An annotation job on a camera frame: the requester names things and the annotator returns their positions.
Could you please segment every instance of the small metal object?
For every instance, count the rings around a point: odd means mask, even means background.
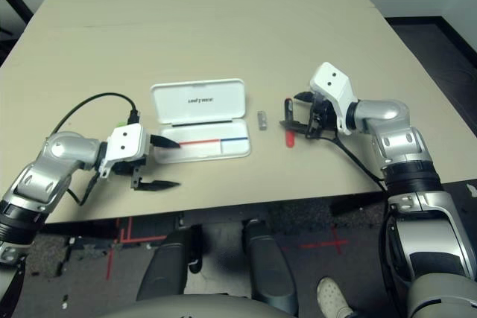
[[[265,111],[258,111],[257,116],[259,117],[259,129],[267,130],[267,115]]]

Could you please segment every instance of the beige tabletop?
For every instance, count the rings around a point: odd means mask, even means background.
[[[323,61],[350,76],[359,98],[406,102],[444,182],[477,177],[477,139],[369,0],[45,0],[1,68],[1,191],[90,95],[130,96],[155,132],[151,85],[234,77],[246,86],[248,157],[150,162],[145,180],[182,185],[132,191],[127,177],[112,175],[84,207],[66,194],[48,222],[374,191],[328,142],[297,137],[293,149],[285,147],[283,100],[307,90]],[[259,110],[266,131],[258,128]],[[63,129],[106,140],[128,112],[118,98],[101,99]],[[305,121],[306,108],[296,104],[295,117]],[[355,138],[346,143],[376,173],[369,138]],[[91,175],[77,172],[72,189],[82,195]]]

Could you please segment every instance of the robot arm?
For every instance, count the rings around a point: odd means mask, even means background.
[[[423,137],[410,125],[408,107],[399,101],[358,101],[348,76],[329,63],[318,68],[310,86],[316,108],[312,113],[318,122],[329,124],[330,114],[320,113],[328,108],[323,105],[328,101],[335,110],[339,133],[356,131],[372,137],[388,188],[391,214],[387,229],[395,273],[409,283],[428,273],[474,281],[477,263],[473,248],[451,196],[443,190]],[[425,305],[436,300],[435,295],[427,296],[417,288],[411,293],[409,317],[420,309],[416,302]],[[445,302],[448,295],[446,291],[438,298]]]
[[[0,201],[1,317],[10,317],[13,313],[22,288],[28,250],[77,169],[94,168],[98,171],[93,177],[95,181],[106,179],[111,170],[116,172],[115,165],[120,165],[120,174],[133,169],[131,187],[135,190],[160,190],[178,185],[159,180],[141,182],[138,167],[144,164],[150,144],[179,147],[169,139],[148,135],[139,123],[115,128],[107,143],[73,132],[55,133],[46,139],[37,159],[23,169]]]

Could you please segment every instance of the black wire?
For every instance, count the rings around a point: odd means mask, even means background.
[[[133,107],[133,111],[137,111],[135,103],[128,96],[125,96],[125,95],[122,95],[121,93],[116,93],[116,92],[98,93],[97,95],[91,96],[90,98],[87,98],[86,100],[81,101],[79,104],[74,106],[73,109],[69,111],[68,113],[66,113],[66,115],[61,119],[60,123],[58,123],[57,126],[51,131],[51,134],[55,134],[56,132],[58,132],[61,126],[63,126],[65,122],[68,121],[68,118],[70,118],[72,114],[78,111],[82,106],[84,106],[88,102],[95,100],[96,98],[100,98],[104,96],[116,96],[116,97],[124,98]]]
[[[129,104],[131,105],[132,107],[132,110],[131,110],[131,115],[133,114],[133,112],[136,113],[137,115],[137,108],[136,108],[136,105],[135,103],[133,102],[133,100],[131,100],[128,96],[125,96],[121,93],[116,93],[116,92],[103,92],[103,93],[98,93],[97,95],[94,95],[94,96],[91,96],[89,98],[87,98],[86,100],[84,101],[81,101],[79,104],[77,104],[76,106],[74,106],[68,113],[66,113],[66,115],[61,118],[61,121],[57,124],[57,126],[51,131],[51,134],[55,134],[58,132],[58,130],[61,128],[61,126],[63,126],[65,124],[66,121],[68,121],[68,118],[70,118],[73,113],[75,113],[76,111],[78,111],[82,106],[84,106],[85,104],[95,100],[96,98],[100,98],[100,97],[105,97],[105,96],[115,96],[115,97],[120,97],[120,98],[124,98],[127,102],[129,102]],[[98,181],[98,178],[99,178],[99,173],[96,172],[96,174],[89,180],[89,183],[88,183],[88,186],[86,187],[86,191],[84,192],[84,195],[83,195],[83,198],[80,200],[78,198],[78,196],[71,190],[71,189],[66,189],[66,192],[68,192],[68,194],[70,194],[73,198],[73,200],[79,205],[79,206],[83,206],[84,203],[88,200],[88,196],[89,194],[91,194],[91,191],[92,189],[94,188],[96,182]]]
[[[72,196],[73,200],[75,200],[75,202],[79,206],[83,206],[84,203],[88,200],[88,197],[91,194],[92,189],[95,187],[96,183],[98,182],[98,178],[99,178],[99,172],[96,172],[95,175],[93,175],[92,178],[89,180],[88,186],[86,187],[86,191],[84,192],[83,198],[81,200],[73,192],[73,190],[68,188],[66,189],[66,192],[68,192],[68,194]]]
[[[386,194],[387,190],[381,184],[383,179],[378,178],[376,175],[371,173],[369,169],[358,159],[357,156],[351,152],[339,139],[338,137],[338,130],[335,130],[335,137],[334,138],[327,138],[320,136],[321,129],[320,128],[313,128],[313,121],[315,119],[313,113],[313,107],[310,108],[310,116],[308,121],[308,127],[306,129],[305,137],[308,139],[323,139],[325,141],[330,141],[333,144],[336,144],[342,151],[344,151],[351,160],[355,162],[378,186],[379,188]],[[402,306],[399,303],[399,294],[397,293],[396,284],[393,279],[393,273],[391,267],[389,266],[387,259],[386,259],[386,225],[391,217],[391,212],[388,209],[388,201],[385,200],[385,207],[383,210],[383,220],[381,227],[379,229],[379,239],[378,239],[378,251],[379,251],[379,261],[381,263],[381,272],[382,272],[382,279],[385,284],[386,293],[388,294],[389,299],[393,302],[393,305],[399,314],[400,317],[405,317],[405,313],[402,311]]]
[[[388,297],[393,302],[394,307],[398,315],[401,318],[405,317],[405,312],[402,309],[402,305],[399,301],[399,294],[397,293],[396,283],[393,279],[393,273],[391,270],[391,266],[389,266],[387,258],[386,258],[386,225],[391,218],[391,212],[387,210],[388,203],[385,203],[385,216],[382,221],[381,227],[379,228],[379,239],[378,239],[378,253],[379,253],[379,261],[381,263],[381,273],[382,273],[382,280],[385,284],[386,293]]]
[[[355,156],[353,154],[353,152],[351,152],[351,150],[349,150],[344,144],[343,142],[339,139],[338,135],[335,134],[335,138],[327,138],[327,137],[315,137],[315,139],[323,139],[325,141],[330,141],[332,142],[333,144],[335,144],[338,148],[340,148],[342,151],[345,152],[346,155],[349,156],[349,158],[351,160],[353,160],[355,162],[356,165],[358,165],[362,171],[364,171],[370,178],[371,180],[373,180],[377,186],[379,186],[379,188],[384,191],[385,193],[387,192],[385,187],[382,186],[381,184],[381,181],[382,179],[378,178],[376,175],[374,175],[373,173],[371,173],[371,171],[366,168],[366,166],[362,163],[361,160],[358,159],[357,156]]]
[[[76,196],[76,194],[73,192],[72,189],[67,188],[67,189],[66,189],[66,192],[72,196],[72,198],[75,200],[75,202],[76,202],[78,205],[80,205],[81,201],[80,201],[80,199]]]

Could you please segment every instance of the white sneaker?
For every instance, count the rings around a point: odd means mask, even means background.
[[[323,277],[318,283],[316,297],[326,318],[345,318],[353,313],[346,303],[340,287],[330,277]]]

